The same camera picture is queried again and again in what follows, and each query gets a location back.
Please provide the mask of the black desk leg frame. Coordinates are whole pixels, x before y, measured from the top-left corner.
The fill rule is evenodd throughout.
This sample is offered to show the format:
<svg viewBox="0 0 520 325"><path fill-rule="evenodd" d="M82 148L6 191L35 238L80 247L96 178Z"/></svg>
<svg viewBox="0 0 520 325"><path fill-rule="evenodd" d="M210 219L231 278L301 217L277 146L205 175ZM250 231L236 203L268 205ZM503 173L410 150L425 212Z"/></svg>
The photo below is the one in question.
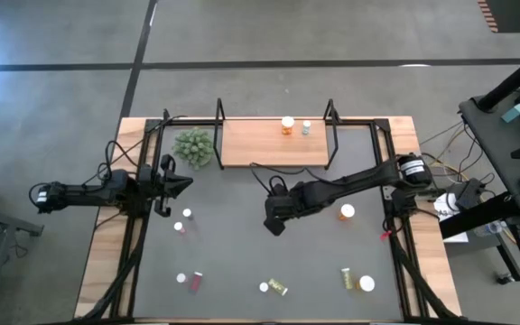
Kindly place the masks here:
<svg viewBox="0 0 520 325"><path fill-rule="evenodd" d="M470 232L476 227L493 221L502 221L507 218L520 217L520 208L513 196L504 192L490 200L479 203L477 206L462 210L453 217L440 222L440 231L443 239ZM508 272L514 277L514 282L520 282L520 267L512 256L502 235L488 236L487 241L495 241L498 253L501 255Z"/></svg>

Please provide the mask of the wooden shelf black metal frame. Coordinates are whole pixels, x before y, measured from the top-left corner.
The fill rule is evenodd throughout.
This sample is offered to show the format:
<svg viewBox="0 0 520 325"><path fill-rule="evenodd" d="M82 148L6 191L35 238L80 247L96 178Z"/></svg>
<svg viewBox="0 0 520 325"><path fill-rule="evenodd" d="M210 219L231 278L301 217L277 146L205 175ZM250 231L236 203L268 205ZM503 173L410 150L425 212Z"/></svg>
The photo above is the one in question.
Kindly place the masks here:
<svg viewBox="0 0 520 325"><path fill-rule="evenodd" d="M291 135L282 133L282 117L228 118L221 99L214 118L213 149L218 165L249 167L322 167L329 169L339 149L337 126L341 119L329 100L322 117L295 118ZM302 122L311 130L302 133Z"/></svg>

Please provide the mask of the white paper sheet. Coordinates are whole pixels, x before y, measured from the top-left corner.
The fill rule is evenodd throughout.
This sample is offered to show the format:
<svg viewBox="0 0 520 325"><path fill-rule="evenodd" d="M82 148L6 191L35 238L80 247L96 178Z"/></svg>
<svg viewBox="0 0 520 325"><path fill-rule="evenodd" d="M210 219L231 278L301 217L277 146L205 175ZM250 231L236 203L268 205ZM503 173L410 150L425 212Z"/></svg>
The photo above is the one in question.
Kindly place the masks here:
<svg viewBox="0 0 520 325"><path fill-rule="evenodd" d="M460 212L456 206L456 196L452 193L444 193L433 202L433 207L437 212L440 221L453 217ZM466 244L469 242L467 233L460 233L456 236L446 238L444 240L447 244Z"/></svg>

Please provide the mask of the black power box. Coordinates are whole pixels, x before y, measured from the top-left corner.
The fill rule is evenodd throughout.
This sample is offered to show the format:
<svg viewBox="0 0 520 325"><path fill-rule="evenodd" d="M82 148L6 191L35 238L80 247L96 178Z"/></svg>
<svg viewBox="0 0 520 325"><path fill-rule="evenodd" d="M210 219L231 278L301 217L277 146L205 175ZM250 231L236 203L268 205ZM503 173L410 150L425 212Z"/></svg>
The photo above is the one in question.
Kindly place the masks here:
<svg viewBox="0 0 520 325"><path fill-rule="evenodd" d="M480 195L484 189L484 184L471 178L461 184L453 186L452 193L455 196L455 206L460 210L471 209L480 203Z"/></svg>

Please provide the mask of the clear plastic bottle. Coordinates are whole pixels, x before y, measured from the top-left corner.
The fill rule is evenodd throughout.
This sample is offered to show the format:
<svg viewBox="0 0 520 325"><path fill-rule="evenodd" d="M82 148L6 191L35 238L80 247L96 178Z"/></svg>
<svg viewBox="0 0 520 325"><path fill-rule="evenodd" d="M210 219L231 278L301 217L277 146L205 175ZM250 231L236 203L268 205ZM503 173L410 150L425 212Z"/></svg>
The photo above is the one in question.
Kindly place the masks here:
<svg viewBox="0 0 520 325"><path fill-rule="evenodd" d="M503 223L501 221L493 221L489 222L485 225L475 227L473 229L473 233L477 237L488 237L488 236L495 236L496 234L499 234L503 231Z"/></svg>

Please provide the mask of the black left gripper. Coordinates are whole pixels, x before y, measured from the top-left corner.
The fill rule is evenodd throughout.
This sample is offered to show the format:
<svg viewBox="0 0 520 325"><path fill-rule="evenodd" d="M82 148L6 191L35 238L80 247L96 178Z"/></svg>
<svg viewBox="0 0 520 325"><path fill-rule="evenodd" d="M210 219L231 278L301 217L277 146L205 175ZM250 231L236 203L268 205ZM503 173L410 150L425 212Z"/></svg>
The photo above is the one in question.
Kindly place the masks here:
<svg viewBox="0 0 520 325"><path fill-rule="evenodd" d="M193 183L193 179L187 176L180 176L174 173L169 174L169 188L166 179L156 173L149 182L149 197L151 199L177 198L184 190Z"/></svg>

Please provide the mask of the teal block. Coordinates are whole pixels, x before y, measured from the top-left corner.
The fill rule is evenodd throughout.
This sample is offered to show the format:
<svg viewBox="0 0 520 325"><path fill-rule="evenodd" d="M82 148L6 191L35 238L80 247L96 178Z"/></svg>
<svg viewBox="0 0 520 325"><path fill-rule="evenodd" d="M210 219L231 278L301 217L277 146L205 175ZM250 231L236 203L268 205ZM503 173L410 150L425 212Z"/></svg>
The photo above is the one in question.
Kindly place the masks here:
<svg viewBox="0 0 520 325"><path fill-rule="evenodd" d="M511 123L512 121L516 120L518 117L520 117L520 104L516 104L510 109L508 109L502 116L501 119L505 123Z"/></svg>

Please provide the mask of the black pole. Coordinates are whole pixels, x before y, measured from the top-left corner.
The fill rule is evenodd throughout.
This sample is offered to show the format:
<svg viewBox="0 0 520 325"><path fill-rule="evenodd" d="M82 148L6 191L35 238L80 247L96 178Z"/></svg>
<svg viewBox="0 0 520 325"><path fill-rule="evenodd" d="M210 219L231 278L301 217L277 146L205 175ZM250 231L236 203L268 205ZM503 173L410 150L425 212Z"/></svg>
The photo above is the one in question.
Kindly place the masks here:
<svg viewBox="0 0 520 325"><path fill-rule="evenodd" d="M495 106L520 88L520 68L504 79L498 86L476 101L477 108L485 113L492 113Z"/></svg>

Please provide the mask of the green plant in patterned pot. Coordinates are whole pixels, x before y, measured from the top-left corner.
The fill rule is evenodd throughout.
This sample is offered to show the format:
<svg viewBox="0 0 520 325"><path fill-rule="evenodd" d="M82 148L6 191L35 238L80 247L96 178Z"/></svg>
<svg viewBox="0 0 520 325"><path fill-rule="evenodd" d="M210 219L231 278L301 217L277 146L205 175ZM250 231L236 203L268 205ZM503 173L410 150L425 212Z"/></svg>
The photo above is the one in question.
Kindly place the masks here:
<svg viewBox="0 0 520 325"><path fill-rule="evenodd" d="M175 137L172 150L194 170L207 165L214 154L209 132L197 127L181 131Z"/></svg>

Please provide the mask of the dark floor mat striped edges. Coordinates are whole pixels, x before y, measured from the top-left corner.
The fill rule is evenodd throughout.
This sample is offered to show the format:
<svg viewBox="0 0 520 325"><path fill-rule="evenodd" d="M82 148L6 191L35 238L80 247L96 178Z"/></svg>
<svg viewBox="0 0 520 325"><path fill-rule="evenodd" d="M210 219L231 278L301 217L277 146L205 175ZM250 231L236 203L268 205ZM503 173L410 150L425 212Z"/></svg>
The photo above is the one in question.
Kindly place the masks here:
<svg viewBox="0 0 520 325"><path fill-rule="evenodd" d="M493 33L520 33L520 0L478 0L478 7Z"/></svg>

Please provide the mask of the pale green pill bottle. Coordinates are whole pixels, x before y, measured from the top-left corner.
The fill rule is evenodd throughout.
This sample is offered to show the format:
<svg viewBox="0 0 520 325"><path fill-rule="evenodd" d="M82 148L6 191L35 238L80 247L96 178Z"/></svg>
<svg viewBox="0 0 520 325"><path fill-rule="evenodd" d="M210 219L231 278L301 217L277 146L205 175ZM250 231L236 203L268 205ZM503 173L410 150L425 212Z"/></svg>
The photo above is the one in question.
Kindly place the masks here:
<svg viewBox="0 0 520 325"><path fill-rule="evenodd" d="M287 294L288 292L288 288L284 286L282 283L276 281L274 278L271 278L268 281L268 286L281 296L285 296L285 294Z"/></svg>

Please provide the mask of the gray side desk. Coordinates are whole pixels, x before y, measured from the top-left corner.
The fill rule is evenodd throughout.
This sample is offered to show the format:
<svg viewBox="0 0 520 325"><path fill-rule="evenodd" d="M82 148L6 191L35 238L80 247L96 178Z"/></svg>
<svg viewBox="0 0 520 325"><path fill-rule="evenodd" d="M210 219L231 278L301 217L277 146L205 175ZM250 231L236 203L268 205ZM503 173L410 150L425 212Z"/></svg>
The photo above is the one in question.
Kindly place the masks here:
<svg viewBox="0 0 520 325"><path fill-rule="evenodd" d="M520 208L520 159L511 157L511 152L520 149L520 119L510 123L502 119L502 115L516 104L518 97L517 93L509 95L491 113L479 110L472 99L461 102L459 109L506 190Z"/></svg>

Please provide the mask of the gray table mat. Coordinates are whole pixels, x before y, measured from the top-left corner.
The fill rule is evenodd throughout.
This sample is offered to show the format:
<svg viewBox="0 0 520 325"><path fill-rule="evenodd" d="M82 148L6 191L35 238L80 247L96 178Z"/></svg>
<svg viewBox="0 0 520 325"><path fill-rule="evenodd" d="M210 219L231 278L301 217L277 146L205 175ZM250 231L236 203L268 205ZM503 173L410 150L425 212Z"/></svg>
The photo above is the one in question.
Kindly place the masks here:
<svg viewBox="0 0 520 325"><path fill-rule="evenodd" d="M345 198L355 208L339 220L340 203L290 220L274 236L265 226L265 169L220 168L216 162L176 172L193 183L172 200L168 218L152 215L136 285L137 318L247 320L400 320L399 294L389 244L380 239L385 216L380 189ZM182 215L191 209L193 220ZM174 224L186 229L180 234ZM349 268L347 290L340 270ZM194 272L203 273L196 293ZM185 283L176 276L184 273ZM362 292L362 275L376 283ZM260 283L274 278L288 288L281 296Z"/></svg>

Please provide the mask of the orange bottle large white cap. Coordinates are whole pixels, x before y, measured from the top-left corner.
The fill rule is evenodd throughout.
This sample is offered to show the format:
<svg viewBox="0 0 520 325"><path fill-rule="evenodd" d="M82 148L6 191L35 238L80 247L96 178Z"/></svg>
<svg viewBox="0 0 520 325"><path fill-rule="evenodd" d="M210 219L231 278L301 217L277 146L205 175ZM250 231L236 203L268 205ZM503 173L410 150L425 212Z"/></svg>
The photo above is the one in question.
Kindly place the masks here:
<svg viewBox="0 0 520 325"><path fill-rule="evenodd" d="M369 275L362 275L357 279L356 288L362 292L370 293L375 287L375 280Z"/></svg>

